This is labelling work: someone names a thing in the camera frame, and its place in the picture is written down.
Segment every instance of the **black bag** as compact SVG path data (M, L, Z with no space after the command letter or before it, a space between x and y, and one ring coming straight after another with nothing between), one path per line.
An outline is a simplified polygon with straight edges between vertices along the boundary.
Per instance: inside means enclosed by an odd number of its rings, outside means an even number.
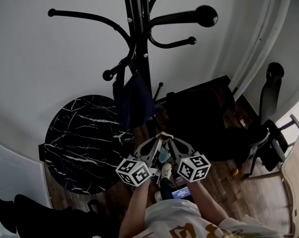
M134 63L130 61L128 66L132 77L124 85L125 69L121 69L113 83L113 95L123 126L136 128L145 124L155 114L155 104Z

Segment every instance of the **phone screen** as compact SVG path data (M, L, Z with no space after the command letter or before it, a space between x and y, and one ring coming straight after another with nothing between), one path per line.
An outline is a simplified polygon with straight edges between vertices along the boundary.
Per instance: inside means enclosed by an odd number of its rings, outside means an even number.
M172 195L174 199L182 199L186 196L190 196L191 194L188 187L184 187L172 192Z

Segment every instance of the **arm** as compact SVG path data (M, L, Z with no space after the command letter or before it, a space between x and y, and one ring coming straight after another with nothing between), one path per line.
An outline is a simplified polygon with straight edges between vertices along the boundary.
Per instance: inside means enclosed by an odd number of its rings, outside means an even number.
M151 179L134 190L127 212L120 226L120 238L131 238L145 230L145 210Z
M224 209L211 197L200 182L187 182L186 184L203 219L218 226L228 218Z

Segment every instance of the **coat rack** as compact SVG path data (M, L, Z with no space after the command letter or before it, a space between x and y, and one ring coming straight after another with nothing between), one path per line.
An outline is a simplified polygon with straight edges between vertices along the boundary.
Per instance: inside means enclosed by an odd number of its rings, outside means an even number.
M129 46L129 52L118 65L103 72L103 79L106 81L112 80L114 75L117 74L119 70L125 68L128 62L133 60L139 68L139 72L148 88L148 91L151 93L147 40L149 39L153 45L162 49L170 49L188 44L194 45L196 43L196 39L191 36L185 40L176 41L169 44L161 44L154 40L151 35L151 29L157 25L183 23L198 23L204 27L211 27L214 26L218 21L217 12L214 8L208 5L202 5L196 10L192 11L178 12L150 19L150 12L155 2L156 0L125 0L130 36L115 22L94 14L50 9L48 11L48 16L85 18L100 21L112 26L114 30L118 31L127 42Z

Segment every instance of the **round table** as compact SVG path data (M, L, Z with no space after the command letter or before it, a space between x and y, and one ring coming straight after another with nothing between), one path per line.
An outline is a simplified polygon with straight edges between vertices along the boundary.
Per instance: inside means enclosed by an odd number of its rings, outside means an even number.
M87 95L65 105L52 120L44 144L54 179L78 194L110 188L116 167L134 149L134 134L117 118L114 100Z

